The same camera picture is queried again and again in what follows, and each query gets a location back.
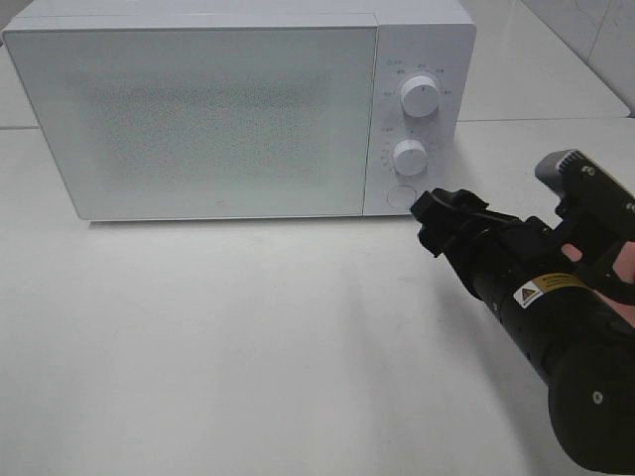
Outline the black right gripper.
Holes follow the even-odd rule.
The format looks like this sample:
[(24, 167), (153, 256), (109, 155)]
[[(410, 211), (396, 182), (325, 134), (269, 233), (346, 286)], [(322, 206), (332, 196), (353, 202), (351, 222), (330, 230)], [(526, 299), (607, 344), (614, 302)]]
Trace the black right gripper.
[[(460, 259), (460, 280), (476, 298), (477, 287), (509, 288), (513, 274), (565, 273), (609, 298), (632, 298), (634, 286), (618, 277), (614, 264), (634, 240), (634, 218), (596, 212), (579, 202), (560, 203), (562, 219), (552, 229), (535, 216), (520, 218), (490, 211), (467, 189), (425, 191), (410, 212), (424, 223), (421, 245), (435, 257)], [(461, 221), (442, 221), (461, 217)]]

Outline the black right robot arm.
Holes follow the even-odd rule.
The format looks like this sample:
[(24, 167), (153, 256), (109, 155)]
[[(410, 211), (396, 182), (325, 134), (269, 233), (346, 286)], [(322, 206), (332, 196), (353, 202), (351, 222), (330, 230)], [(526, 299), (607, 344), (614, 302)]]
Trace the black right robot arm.
[(554, 434), (577, 465), (634, 472), (634, 330), (573, 273), (539, 218), (436, 188), (413, 204), (424, 248), (445, 256), (548, 387)]

